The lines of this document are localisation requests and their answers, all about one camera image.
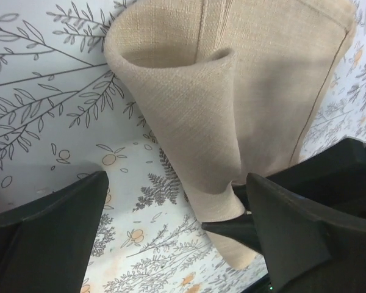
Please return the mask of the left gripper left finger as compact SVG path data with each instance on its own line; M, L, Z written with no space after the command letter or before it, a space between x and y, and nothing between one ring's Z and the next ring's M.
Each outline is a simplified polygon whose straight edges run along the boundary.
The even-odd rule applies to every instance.
M80 292L108 186L94 172L0 213L0 293Z

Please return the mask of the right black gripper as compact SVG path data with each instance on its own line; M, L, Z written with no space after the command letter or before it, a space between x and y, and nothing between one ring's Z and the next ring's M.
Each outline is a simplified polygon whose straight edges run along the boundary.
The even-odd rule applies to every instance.
M366 143L345 138L293 167L236 187L257 232L366 231Z

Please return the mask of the beige cloth napkin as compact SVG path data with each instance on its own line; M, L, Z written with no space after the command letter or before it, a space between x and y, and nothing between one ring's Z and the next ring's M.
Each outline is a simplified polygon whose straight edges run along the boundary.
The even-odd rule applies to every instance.
M351 1L137 1L104 54L167 155L195 216L245 207L232 185L298 162L353 43Z

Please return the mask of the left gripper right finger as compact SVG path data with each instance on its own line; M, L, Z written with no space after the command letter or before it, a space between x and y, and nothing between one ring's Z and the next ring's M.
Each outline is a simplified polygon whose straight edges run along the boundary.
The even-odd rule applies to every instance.
M246 183L274 292L366 292L366 219L257 174Z

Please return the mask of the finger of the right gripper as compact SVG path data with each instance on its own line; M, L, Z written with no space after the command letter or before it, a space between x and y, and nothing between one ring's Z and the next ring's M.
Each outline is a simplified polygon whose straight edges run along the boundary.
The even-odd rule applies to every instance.
M251 214L243 214L235 219L222 222L203 222L201 228L204 231L233 239L257 253L262 253Z

